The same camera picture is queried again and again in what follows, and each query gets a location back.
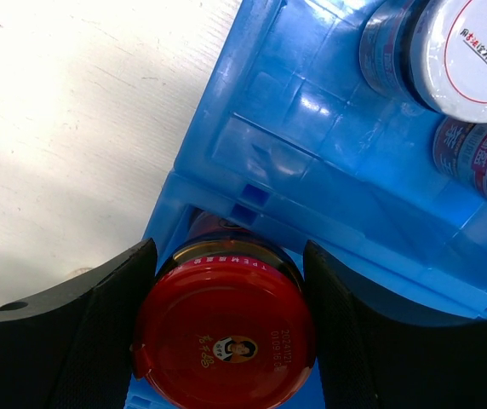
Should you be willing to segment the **white-lid jar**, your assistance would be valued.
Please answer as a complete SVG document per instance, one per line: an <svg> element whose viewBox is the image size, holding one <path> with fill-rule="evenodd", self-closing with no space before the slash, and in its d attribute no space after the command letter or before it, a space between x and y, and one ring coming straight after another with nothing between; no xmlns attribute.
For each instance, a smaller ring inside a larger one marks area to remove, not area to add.
<svg viewBox="0 0 487 409"><path fill-rule="evenodd" d="M433 162L487 199L487 124L445 118L433 138Z"/></svg>
<svg viewBox="0 0 487 409"><path fill-rule="evenodd" d="M487 123L487 1L385 1L364 27L359 63L377 93Z"/></svg>

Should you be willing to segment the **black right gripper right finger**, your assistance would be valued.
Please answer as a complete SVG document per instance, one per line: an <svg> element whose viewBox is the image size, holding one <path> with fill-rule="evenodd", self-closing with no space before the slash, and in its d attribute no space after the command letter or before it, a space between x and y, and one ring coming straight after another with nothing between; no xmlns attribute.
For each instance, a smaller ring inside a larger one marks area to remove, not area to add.
<svg viewBox="0 0 487 409"><path fill-rule="evenodd" d="M303 262L328 408L487 408L487 320L401 297L314 242Z"/></svg>

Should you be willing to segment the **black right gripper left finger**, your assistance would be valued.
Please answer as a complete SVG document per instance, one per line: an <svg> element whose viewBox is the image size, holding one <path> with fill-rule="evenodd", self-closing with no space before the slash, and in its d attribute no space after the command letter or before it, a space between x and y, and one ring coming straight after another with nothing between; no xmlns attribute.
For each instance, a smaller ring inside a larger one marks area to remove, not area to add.
<svg viewBox="0 0 487 409"><path fill-rule="evenodd" d="M0 307L0 408L122 408L138 309L157 249L146 239L97 268Z"/></svg>

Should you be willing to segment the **red-lid sauce jar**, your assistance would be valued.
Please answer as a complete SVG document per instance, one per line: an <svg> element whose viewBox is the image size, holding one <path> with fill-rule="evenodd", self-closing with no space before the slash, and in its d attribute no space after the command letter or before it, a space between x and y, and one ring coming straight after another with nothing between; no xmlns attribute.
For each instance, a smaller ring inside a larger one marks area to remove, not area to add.
<svg viewBox="0 0 487 409"><path fill-rule="evenodd" d="M204 210L159 268L130 347L135 377L179 408L274 408L315 363L304 279L268 239Z"/></svg>

